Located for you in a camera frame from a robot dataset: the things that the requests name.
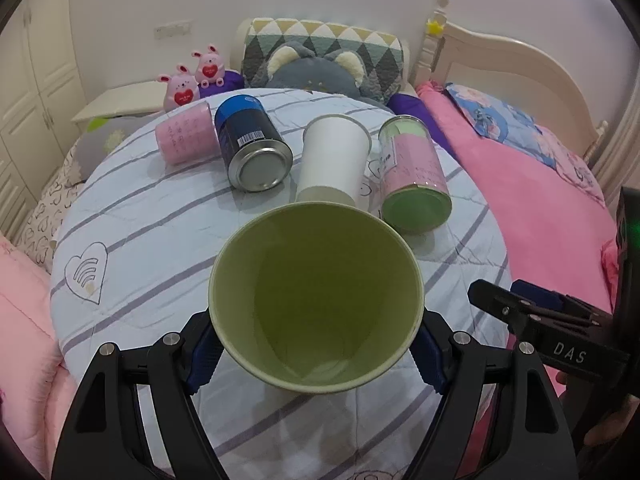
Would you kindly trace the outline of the green plastic cup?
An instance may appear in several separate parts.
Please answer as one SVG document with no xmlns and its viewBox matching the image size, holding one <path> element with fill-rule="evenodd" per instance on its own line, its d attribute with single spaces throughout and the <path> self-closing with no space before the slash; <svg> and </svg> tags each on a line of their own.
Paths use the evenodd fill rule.
<svg viewBox="0 0 640 480">
<path fill-rule="evenodd" d="M 358 388 L 408 351 L 424 313 L 420 266 L 373 214 L 326 202 L 261 214 L 221 248 L 208 308 L 232 359 L 308 394 Z"/>
</svg>

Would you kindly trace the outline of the white paper cup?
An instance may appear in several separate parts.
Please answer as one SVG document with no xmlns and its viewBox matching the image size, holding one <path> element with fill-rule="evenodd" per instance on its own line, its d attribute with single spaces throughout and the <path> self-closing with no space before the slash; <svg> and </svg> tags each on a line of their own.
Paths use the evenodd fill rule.
<svg viewBox="0 0 640 480">
<path fill-rule="evenodd" d="M 295 199 L 355 207 L 371 145 L 369 131 L 354 118 L 340 114 L 314 118 L 303 133 Z"/>
</svg>

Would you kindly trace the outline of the pink cup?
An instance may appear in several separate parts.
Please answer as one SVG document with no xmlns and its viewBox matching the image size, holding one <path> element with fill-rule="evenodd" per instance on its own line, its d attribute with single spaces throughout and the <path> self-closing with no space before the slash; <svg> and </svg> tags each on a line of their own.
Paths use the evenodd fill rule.
<svg viewBox="0 0 640 480">
<path fill-rule="evenodd" d="M 166 164 L 177 166 L 220 153 L 212 111 L 206 101 L 183 107 L 155 127 L 155 140 Z"/>
</svg>

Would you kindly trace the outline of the pink bed blanket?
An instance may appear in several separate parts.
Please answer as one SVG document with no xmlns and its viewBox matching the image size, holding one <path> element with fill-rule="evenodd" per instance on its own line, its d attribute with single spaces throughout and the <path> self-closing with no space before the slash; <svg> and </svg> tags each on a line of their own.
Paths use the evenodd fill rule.
<svg viewBox="0 0 640 480">
<path fill-rule="evenodd" d="M 464 170 L 488 201 L 506 242 L 512 280 L 614 307 L 616 225 L 608 210 L 558 173 L 479 136 L 434 82 L 416 89 Z"/>
</svg>

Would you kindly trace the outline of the pink blanket left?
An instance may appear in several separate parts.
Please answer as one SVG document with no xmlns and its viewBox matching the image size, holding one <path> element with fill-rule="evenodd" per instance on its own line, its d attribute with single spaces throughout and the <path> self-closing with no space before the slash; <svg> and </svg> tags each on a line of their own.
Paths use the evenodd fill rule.
<svg viewBox="0 0 640 480">
<path fill-rule="evenodd" d="M 50 276 L 1 240 L 1 419 L 35 470 L 49 478 L 76 390 L 51 321 Z"/>
</svg>

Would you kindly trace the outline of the pink cartoon pillow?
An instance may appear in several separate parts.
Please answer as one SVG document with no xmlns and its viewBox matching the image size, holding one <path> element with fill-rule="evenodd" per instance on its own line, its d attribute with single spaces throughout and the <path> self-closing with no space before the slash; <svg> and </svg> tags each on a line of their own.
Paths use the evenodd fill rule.
<svg viewBox="0 0 640 480">
<path fill-rule="evenodd" d="M 564 181 L 605 207 L 600 185 L 585 161 L 566 148 L 551 130 L 544 126 L 538 126 L 537 129 L 539 148 L 550 160 L 551 167 Z"/>
</svg>

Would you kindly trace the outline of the striped white quilt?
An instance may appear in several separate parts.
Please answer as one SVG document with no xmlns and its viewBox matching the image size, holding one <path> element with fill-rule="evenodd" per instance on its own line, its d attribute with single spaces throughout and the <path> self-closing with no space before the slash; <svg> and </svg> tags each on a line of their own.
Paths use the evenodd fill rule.
<svg viewBox="0 0 640 480">
<path fill-rule="evenodd" d="M 452 198 L 424 234 L 382 218 L 390 112 L 321 92 L 205 101 L 224 155 L 173 167 L 151 127 L 87 181 L 58 236 L 52 320 L 78 389 L 57 479 L 400 478 L 439 420 L 450 368 L 508 339 L 473 307 L 511 283 L 488 203 L 445 151 Z"/>
</svg>

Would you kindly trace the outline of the cream wooden headboard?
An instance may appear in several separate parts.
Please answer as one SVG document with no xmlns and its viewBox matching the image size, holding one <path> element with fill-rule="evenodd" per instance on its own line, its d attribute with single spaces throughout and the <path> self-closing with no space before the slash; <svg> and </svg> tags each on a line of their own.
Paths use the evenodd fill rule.
<svg viewBox="0 0 640 480">
<path fill-rule="evenodd" d="M 552 56 L 513 38 L 472 32 L 450 21 L 449 0 L 434 0 L 427 20 L 445 25 L 441 37 L 424 35 L 410 81 L 455 82 L 524 110 L 549 128 L 571 151 L 590 159 L 608 131 L 595 124 L 586 99 L 568 71 Z"/>
</svg>

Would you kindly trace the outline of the triangle patterned cushion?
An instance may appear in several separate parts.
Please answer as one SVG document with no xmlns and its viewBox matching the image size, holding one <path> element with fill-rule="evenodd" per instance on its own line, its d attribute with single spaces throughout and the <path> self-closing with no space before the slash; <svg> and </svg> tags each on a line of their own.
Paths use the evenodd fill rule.
<svg viewBox="0 0 640 480">
<path fill-rule="evenodd" d="M 319 56 L 337 50 L 356 52 L 373 95 L 384 103 L 409 82 L 410 50 L 404 40 L 390 32 L 298 18 L 248 18 L 242 22 L 233 39 L 230 66 L 242 74 L 247 86 L 260 87 L 264 84 L 262 66 L 274 50 L 290 42 Z"/>
</svg>

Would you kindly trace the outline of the yellow star sticker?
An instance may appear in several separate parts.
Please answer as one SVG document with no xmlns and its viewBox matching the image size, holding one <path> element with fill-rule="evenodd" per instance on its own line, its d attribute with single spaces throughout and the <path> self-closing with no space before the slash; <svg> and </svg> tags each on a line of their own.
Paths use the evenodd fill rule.
<svg viewBox="0 0 640 480">
<path fill-rule="evenodd" d="M 436 20 L 427 20 L 425 23 L 425 32 L 427 36 L 439 38 L 444 33 L 445 25 Z"/>
</svg>

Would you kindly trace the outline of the blue metal can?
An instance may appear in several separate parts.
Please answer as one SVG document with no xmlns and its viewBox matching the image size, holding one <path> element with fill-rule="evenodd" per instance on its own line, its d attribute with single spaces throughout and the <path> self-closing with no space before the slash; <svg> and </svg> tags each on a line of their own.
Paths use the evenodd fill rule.
<svg viewBox="0 0 640 480">
<path fill-rule="evenodd" d="M 234 188 L 257 193 L 274 188 L 290 172 L 293 153 L 262 103 L 248 94 L 224 100 L 214 125 L 228 179 Z"/>
</svg>

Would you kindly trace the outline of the grey plush toy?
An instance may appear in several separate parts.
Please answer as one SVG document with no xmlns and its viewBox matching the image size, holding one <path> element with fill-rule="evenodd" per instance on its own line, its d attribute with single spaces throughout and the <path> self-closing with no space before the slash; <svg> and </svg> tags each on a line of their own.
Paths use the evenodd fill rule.
<svg viewBox="0 0 640 480">
<path fill-rule="evenodd" d="M 277 47 L 246 82 L 254 88 L 339 94 L 379 107 L 388 102 L 374 88 L 366 64 L 355 51 L 338 49 L 318 55 L 296 41 Z"/>
</svg>

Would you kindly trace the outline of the white nightstand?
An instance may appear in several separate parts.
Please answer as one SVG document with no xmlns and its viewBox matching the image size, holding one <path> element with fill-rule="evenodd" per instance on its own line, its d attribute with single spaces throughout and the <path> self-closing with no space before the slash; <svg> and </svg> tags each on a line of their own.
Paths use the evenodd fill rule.
<svg viewBox="0 0 640 480">
<path fill-rule="evenodd" d="M 80 124 L 98 117 L 147 115 L 163 109 L 166 84 L 155 80 L 108 89 L 89 102 L 73 118 Z"/>
</svg>

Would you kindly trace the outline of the pink bunny toy front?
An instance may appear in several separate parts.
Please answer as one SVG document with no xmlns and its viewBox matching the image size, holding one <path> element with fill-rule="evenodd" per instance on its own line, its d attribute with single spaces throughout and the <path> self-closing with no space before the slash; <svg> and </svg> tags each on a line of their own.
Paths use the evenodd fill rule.
<svg viewBox="0 0 640 480">
<path fill-rule="evenodd" d="M 165 112 L 201 99 L 198 81 L 194 77 L 194 73 L 184 64 L 178 64 L 177 71 L 173 75 L 159 74 L 157 81 L 166 84 L 163 100 Z"/>
</svg>

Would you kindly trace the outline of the pink bunny toy rear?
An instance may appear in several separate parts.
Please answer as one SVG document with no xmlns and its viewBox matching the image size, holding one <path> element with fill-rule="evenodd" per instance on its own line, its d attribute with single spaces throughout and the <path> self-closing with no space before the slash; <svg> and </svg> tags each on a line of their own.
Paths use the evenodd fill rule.
<svg viewBox="0 0 640 480">
<path fill-rule="evenodd" d="M 191 55 L 198 60 L 195 79 L 201 88 L 221 87 L 224 84 L 224 59 L 213 44 L 205 51 L 194 50 Z"/>
</svg>

